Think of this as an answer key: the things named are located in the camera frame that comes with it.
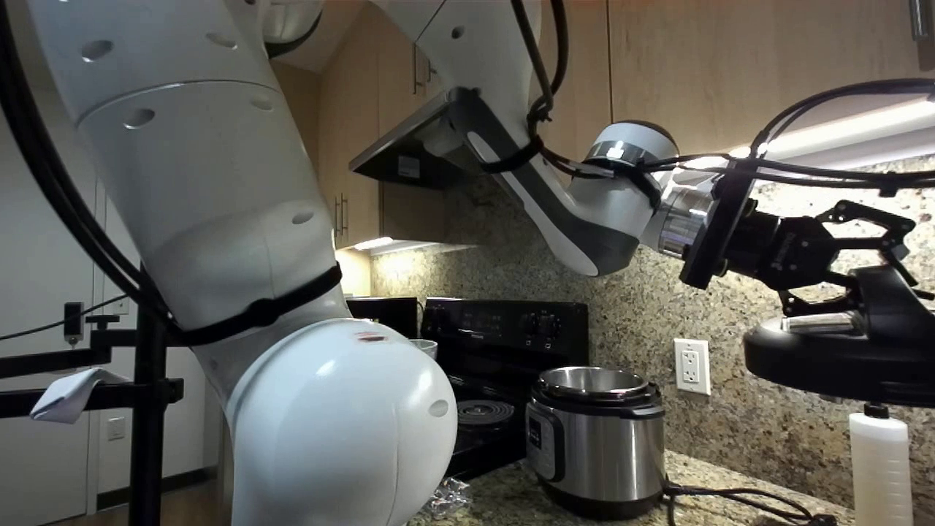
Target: stainless steel pot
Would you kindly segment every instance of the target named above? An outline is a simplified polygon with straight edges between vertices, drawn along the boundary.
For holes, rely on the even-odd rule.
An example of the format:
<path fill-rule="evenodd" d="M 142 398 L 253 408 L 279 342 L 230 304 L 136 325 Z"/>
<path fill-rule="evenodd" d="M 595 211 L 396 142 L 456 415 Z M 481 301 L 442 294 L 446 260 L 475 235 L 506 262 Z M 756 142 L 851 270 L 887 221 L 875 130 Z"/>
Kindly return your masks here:
<path fill-rule="evenodd" d="M 541 374 L 526 456 L 547 493 L 585 517 L 636 517 L 664 493 L 664 403 L 652 382 L 598 365 Z"/>

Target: granite countertop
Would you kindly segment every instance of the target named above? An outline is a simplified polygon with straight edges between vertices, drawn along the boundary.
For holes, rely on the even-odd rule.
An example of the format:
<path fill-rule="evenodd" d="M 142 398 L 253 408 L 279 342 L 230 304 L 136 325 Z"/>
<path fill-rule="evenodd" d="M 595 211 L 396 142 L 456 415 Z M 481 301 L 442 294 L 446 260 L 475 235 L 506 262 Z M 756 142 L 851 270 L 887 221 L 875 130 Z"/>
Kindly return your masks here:
<path fill-rule="evenodd" d="M 741 475 L 737 469 L 697 460 L 681 452 L 667 452 L 667 474 L 671 481 L 681 485 L 700 485 L 700 488 L 759 488 L 779 496 L 789 496 L 801 506 L 805 506 L 811 513 L 833 513 L 839 526 L 852 522 L 851 512 L 805 493 L 785 491 L 779 485 L 767 485 L 751 475 Z M 408 526 L 475 526 L 475 522 L 534 522 L 534 526 L 667 526 L 664 506 L 652 513 L 643 513 L 636 520 L 580 520 L 564 509 L 557 509 L 532 478 L 522 460 L 506 463 L 488 475 L 469 478 L 466 485 L 466 503 L 452 506 L 425 506 L 421 513 L 408 520 Z M 772 513 L 737 506 L 731 498 L 716 496 L 678 496 L 675 509 L 678 526 L 778 526 L 782 520 L 775 520 Z"/>

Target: electrical outlet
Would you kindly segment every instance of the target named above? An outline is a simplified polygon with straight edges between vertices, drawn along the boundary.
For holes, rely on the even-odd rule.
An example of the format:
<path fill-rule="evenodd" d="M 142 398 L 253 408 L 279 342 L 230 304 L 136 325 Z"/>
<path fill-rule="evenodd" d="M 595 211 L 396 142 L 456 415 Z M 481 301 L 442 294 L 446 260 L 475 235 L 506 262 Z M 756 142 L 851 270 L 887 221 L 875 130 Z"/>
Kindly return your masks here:
<path fill-rule="evenodd" d="M 104 436 L 107 436 L 107 440 L 125 440 L 125 418 L 122 415 L 107 418 Z"/>
<path fill-rule="evenodd" d="M 705 339 L 675 339 L 675 384 L 709 395 L 709 358 Z"/>

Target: bottle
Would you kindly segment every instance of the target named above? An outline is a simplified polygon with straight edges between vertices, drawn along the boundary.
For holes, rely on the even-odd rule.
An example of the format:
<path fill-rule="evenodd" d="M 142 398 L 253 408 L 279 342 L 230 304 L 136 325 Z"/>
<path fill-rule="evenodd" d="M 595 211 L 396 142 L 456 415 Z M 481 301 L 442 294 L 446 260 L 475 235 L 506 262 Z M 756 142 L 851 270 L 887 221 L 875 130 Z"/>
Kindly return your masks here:
<path fill-rule="evenodd" d="M 910 526 L 908 425 L 873 403 L 846 421 L 856 526 Z"/>

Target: black metal frame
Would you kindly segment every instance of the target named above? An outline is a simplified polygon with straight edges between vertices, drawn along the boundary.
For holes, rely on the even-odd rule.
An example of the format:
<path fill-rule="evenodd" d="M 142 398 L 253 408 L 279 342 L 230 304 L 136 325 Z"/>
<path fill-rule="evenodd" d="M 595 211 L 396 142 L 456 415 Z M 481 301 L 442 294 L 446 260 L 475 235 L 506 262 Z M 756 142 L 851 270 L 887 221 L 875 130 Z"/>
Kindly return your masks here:
<path fill-rule="evenodd" d="M 127 522 L 160 522 L 164 474 L 164 415 L 183 398 L 183 382 L 167 377 L 167 354 L 174 345 L 167 322 L 145 307 L 136 311 L 136 329 L 107 329 L 97 322 L 87 351 L 49 351 L 34 357 L 0 358 L 0 377 L 44 374 L 62 368 L 110 363 L 110 346 L 133 346 L 133 379 L 103 382 L 89 390 L 87 408 L 132 408 L 132 493 Z M 0 418 L 22 418 L 44 387 L 0 390 Z"/>

